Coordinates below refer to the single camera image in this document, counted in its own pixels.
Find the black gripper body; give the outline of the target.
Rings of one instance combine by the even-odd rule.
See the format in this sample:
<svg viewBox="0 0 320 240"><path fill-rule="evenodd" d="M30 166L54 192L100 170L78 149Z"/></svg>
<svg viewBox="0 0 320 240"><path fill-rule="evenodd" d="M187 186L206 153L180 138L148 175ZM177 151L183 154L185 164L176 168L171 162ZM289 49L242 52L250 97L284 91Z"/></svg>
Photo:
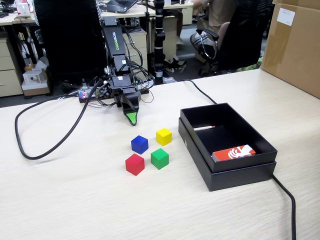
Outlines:
<svg viewBox="0 0 320 240"><path fill-rule="evenodd" d="M135 86L132 84L129 75L112 76L107 84L108 99L119 98L134 98Z"/></svg>

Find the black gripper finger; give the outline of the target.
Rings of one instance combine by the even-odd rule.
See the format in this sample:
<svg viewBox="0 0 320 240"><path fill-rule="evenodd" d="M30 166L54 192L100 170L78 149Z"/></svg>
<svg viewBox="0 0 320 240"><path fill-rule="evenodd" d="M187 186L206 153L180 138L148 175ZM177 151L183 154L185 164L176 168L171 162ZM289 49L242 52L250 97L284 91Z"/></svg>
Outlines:
<svg viewBox="0 0 320 240"><path fill-rule="evenodd" d="M123 114L125 115L125 117L128 119L129 123L132 126L135 126L137 124L137 114L138 114L137 111L125 109L123 111Z"/></svg>
<svg viewBox="0 0 320 240"><path fill-rule="evenodd" d="M124 113L137 113L139 111L139 102L141 93L139 91L123 93L120 95L120 102Z"/></svg>

